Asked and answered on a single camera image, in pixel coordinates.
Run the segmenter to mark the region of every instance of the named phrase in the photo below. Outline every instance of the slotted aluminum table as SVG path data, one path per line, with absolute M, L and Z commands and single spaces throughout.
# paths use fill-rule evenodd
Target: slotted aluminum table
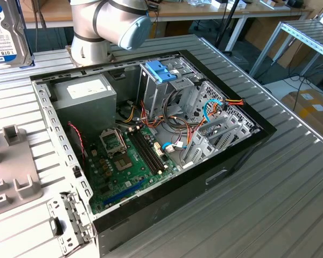
M 323 138 L 204 39 L 152 39 L 137 53 L 187 49 L 276 128 L 236 174 L 107 255 L 114 257 L 323 257 Z M 27 130 L 42 198 L 0 215 L 0 257 L 62 257 L 46 202 L 69 184 L 28 76 L 73 65 L 66 51 L 36 54 L 36 66 L 0 71 L 0 129 Z M 90 243 L 71 257 L 97 257 Z
M 277 60 L 280 55 L 282 55 L 289 45 L 292 38 L 296 38 L 313 48 L 317 51 L 317 54 L 313 57 L 313 59 L 308 63 L 308 65 L 304 68 L 300 75 L 304 75 L 306 71 L 313 65 L 315 60 L 323 55 L 323 24 L 321 24 L 317 20 L 294 20 L 294 21 L 282 21 L 276 27 L 274 33 L 270 37 L 269 41 L 265 45 L 258 59 L 256 60 L 253 68 L 250 71 L 250 76 L 254 77 L 260 68 L 263 60 L 269 53 L 270 49 L 274 45 L 276 39 L 278 38 L 281 31 L 287 32 L 289 35 L 280 47 L 279 51 L 276 53 L 273 60 Z

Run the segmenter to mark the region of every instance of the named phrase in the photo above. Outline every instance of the yellow wire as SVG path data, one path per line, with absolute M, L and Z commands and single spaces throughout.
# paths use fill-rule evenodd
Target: yellow wire
M 135 107 L 133 106 L 132 109 L 131 109 L 131 113 L 130 113 L 129 118 L 127 120 L 123 121 L 124 123 L 129 123 L 133 119 L 134 109 L 135 109 Z
M 240 101 L 242 101 L 242 99 L 240 99 L 239 101 L 237 101 L 237 100 L 234 100 L 234 99 L 226 99 L 227 101 L 232 101 L 232 102 L 240 102 Z

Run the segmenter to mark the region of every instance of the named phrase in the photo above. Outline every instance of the table leg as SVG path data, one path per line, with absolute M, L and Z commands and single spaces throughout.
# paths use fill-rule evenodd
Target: table leg
M 308 16 L 308 13 L 303 13 L 299 20 L 305 20 L 306 17 Z M 280 55 L 282 55 L 285 51 L 285 49 L 287 48 L 287 46 L 290 44 L 291 40 L 292 40 L 293 36 L 292 35 L 288 35 L 287 38 L 285 39 L 284 43 L 282 44 L 282 46 L 280 47 L 279 51 L 276 53 L 276 55 L 273 58 L 273 61 L 277 60 Z
M 311 61 L 305 66 L 305 68 L 301 71 L 300 75 L 303 76 L 307 70 L 310 69 L 310 67 L 313 65 L 313 63 L 317 60 L 317 58 L 320 56 L 320 53 L 316 53 L 316 55 L 314 55 L 314 57 L 311 59 Z
M 230 40 L 227 43 L 227 46 L 225 48 L 225 51 L 232 51 L 233 47 L 236 44 L 236 41 L 237 41 L 239 35 L 241 34 L 241 31 L 242 31 L 242 29 L 243 29 L 244 24 L 245 24 L 246 21 L 247 21 L 247 18 L 244 18 L 244 17 L 243 18 L 240 18 L 238 20 L 238 23 L 236 24 L 236 27 L 233 30 L 233 33 L 231 35 L 231 38 L 230 38 Z
M 259 67 L 261 66 L 263 60 L 265 59 L 265 57 L 267 56 L 269 50 L 272 48 L 272 46 L 275 43 L 275 40 L 277 39 L 277 37 L 279 36 L 280 32 L 281 32 L 281 24 L 282 22 L 280 22 L 278 24 L 278 26 L 276 27 L 276 29 L 274 30 L 272 36 L 270 37 L 270 39 L 268 40 L 267 44 L 265 45 L 264 49 L 262 50 L 261 54 L 259 55 L 258 59 L 256 60 L 254 66 L 252 67 L 249 75 L 251 77 L 254 77 L 255 74 L 257 73 Z

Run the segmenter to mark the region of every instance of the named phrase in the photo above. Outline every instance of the workbench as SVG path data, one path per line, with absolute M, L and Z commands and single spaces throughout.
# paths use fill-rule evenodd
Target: workbench
M 35 28 L 33 12 L 22 5 L 23 15 L 27 28 Z M 47 27 L 72 27 L 72 11 L 68 0 L 48 0 L 41 8 Z M 313 9 L 273 10 L 257 2 L 248 4 L 245 9 L 236 10 L 233 18 L 238 18 L 238 22 L 231 35 L 226 51 L 231 51 L 241 33 L 248 18 L 253 17 L 282 17 L 300 16 L 299 20 L 304 20 Z M 218 9 L 210 4 L 203 7 L 193 7 L 186 2 L 170 3 L 162 2 L 159 4 L 158 22 L 171 22 L 177 20 L 210 20 L 222 19 L 224 9 Z M 229 10 L 226 11 L 225 18 L 228 17 Z M 149 12 L 153 22 L 156 21 L 156 14 Z
M 289 35 L 285 39 L 284 43 L 281 45 L 279 51 L 273 58 L 274 61 L 285 53 L 292 39 L 298 39 L 302 43 L 306 44 L 317 53 L 312 58 L 312 60 L 307 64 L 307 66 L 300 73 L 303 76 L 313 65 L 316 59 L 323 55 L 323 24 L 318 20 L 305 20 L 305 21 L 282 21 L 278 24 L 275 31 L 271 35 L 258 59 L 256 60 L 254 66 L 250 71 L 250 76 L 254 77 L 258 69 L 262 65 L 263 60 L 266 58 L 271 47 L 274 45 L 276 39 L 278 38 L 281 31 L 287 32 Z
M 277 132 L 231 177 L 155 224 L 114 257 L 323 257 L 323 138 L 249 75 L 194 35 L 147 40 L 118 60 L 187 49 L 265 117 Z M 65 50 L 36 53 L 36 66 L 0 70 L 0 129 L 17 124 L 44 195 L 0 214 L 0 257 L 61 257 L 46 202 L 70 189 L 29 76 L 73 68 Z M 93 243 L 71 258 L 97 257 Z

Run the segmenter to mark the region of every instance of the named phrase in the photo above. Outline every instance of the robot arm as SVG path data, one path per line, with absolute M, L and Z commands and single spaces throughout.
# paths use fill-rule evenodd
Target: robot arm
M 109 61 L 110 42 L 127 50 L 148 37 L 151 20 L 145 0 L 71 0 L 72 58 L 81 65 Z

